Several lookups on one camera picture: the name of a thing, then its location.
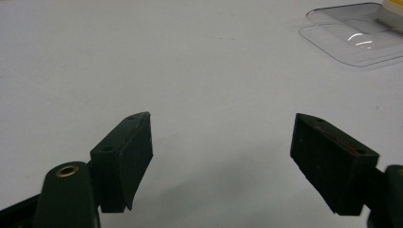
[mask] clamp jaw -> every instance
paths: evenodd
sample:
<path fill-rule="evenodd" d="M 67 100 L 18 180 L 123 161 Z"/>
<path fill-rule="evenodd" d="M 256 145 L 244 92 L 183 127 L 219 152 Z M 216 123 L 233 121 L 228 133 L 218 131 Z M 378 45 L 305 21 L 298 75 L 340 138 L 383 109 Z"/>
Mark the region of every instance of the clamp jaw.
<path fill-rule="evenodd" d="M 403 166 L 376 169 L 379 155 L 326 121 L 297 114 L 291 157 L 334 213 L 359 216 L 368 227 L 403 227 Z"/>
<path fill-rule="evenodd" d="M 153 157 L 150 114 L 124 118 L 90 152 L 91 161 L 51 169 L 40 195 L 0 212 L 0 227 L 101 227 L 103 213 L 131 210 Z"/>

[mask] white surface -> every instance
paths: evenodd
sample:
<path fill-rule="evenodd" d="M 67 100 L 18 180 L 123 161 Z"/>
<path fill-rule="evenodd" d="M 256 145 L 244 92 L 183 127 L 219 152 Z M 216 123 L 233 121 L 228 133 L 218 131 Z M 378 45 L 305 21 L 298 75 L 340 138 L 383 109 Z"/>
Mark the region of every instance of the white surface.
<path fill-rule="evenodd" d="M 403 163 L 403 65 L 344 66 L 297 32 L 363 1 L 0 1 L 0 208 L 151 113 L 132 212 L 103 227 L 366 227 L 333 215 L 289 156 L 297 112 Z"/>

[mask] yellow object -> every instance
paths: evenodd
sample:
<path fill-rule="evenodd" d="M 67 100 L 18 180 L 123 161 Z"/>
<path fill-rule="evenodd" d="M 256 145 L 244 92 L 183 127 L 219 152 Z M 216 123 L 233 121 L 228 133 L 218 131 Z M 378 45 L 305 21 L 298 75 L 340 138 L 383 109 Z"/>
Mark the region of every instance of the yellow object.
<path fill-rule="evenodd" d="M 387 2 L 394 4 L 397 7 L 403 8 L 403 0 L 386 0 Z"/>
<path fill-rule="evenodd" d="M 385 0 L 383 1 L 382 7 L 385 10 L 403 16 L 403 0 Z"/>
<path fill-rule="evenodd" d="M 403 0 L 384 0 L 377 17 L 392 29 L 403 31 Z"/>

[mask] plastic lid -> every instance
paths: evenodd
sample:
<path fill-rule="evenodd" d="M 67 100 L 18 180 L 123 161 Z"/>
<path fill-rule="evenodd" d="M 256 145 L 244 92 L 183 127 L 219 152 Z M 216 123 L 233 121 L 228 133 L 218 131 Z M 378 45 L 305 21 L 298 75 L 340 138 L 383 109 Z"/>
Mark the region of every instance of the plastic lid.
<path fill-rule="evenodd" d="M 366 67 L 403 61 L 403 23 L 396 20 L 403 17 L 382 5 L 315 9 L 306 17 L 312 25 L 299 33 L 341 63 Z"/>

